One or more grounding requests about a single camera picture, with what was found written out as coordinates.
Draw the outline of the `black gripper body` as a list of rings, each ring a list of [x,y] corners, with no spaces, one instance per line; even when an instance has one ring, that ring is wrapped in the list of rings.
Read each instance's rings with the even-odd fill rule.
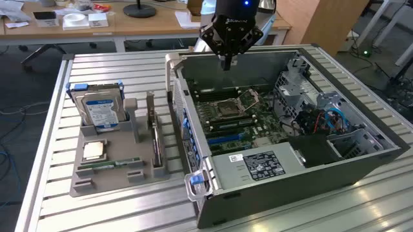
[[[219,0],[215,6],[213,27],[225,44],[231,56],[229,39],[239,28],[249,29],[256,26],[256,0]]]

